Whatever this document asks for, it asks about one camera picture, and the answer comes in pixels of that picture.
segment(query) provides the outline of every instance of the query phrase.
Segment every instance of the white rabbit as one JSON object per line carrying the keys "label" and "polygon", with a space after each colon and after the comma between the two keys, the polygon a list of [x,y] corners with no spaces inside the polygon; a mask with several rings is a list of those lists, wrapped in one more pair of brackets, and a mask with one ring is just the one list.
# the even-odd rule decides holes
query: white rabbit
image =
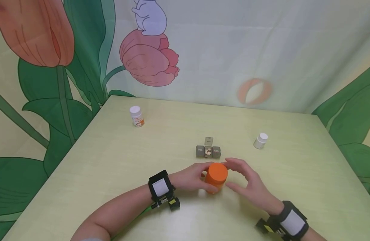
{"label": "white rabbit", "polygon": [[136,14],[138,30],[142,35],[157,36],[163,34],[166,29],[167,19],[162,8],[155,0],[134,0],[136,8],[132,12]]}

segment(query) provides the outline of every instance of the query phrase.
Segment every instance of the orange bottle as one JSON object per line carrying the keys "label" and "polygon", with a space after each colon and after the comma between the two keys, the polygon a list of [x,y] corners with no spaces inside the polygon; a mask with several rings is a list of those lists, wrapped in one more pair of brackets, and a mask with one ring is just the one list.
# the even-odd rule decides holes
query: orange bottle
{"label": "orange bottle", "polygon": [[221,163],[213,163],[209,166],[205,182],[209,183],[221,190],[228,177],[228,169]]}

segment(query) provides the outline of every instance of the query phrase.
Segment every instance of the person's left hand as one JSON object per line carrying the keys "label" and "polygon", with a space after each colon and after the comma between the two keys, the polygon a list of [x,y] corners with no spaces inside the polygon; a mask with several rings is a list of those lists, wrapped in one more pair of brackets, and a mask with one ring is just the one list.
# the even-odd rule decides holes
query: person's left hand
{"label": "person's left hand", "polygon": [[218,192],[215,186],[203,182],[200,178],[204,177],[203,171],[207,171],[214,162],[195,163],[179,172],[169,175],[172,185],[179,190],[194,191],[204,189],[209,192]]}

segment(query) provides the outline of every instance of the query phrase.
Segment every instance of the white pill bottle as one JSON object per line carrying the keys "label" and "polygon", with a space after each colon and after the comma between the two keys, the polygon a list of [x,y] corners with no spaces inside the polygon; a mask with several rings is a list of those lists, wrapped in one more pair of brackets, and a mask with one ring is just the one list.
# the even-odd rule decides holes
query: white pill bottle
{"label": "white pill bottle", "polygon": [[136,127],[141,127],[145,124],[142,116],[141,108],[139,106],[133,106],[130,108],[130,115],[133,119],[133,124]]}
{"label": "white pill bottle", "polygon": [[266,133],[260,133],[259,136],[256,138],[253,146],[256,147],[257,149],[263,149],[267,140],[268,135]]}

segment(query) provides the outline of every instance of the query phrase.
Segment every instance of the wrist strap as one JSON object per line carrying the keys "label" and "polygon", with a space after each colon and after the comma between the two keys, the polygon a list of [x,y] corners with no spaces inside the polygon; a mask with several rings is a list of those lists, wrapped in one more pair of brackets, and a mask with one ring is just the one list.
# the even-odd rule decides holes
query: wrist strap
{"label": "wrist strap", "polygon": [[284,209],[279,215],[272,216],[292,239],[300,240],[308,231],[307,218],[297,209],[292,202],[283,201]]}
{"label": "wrist strap", "polygon": [[170,183],[166,170],[149,178],[149,189],[152,195],[151,198],[154,202],[165,197],[167,193],[173,193],[174,187],[172,183]]}

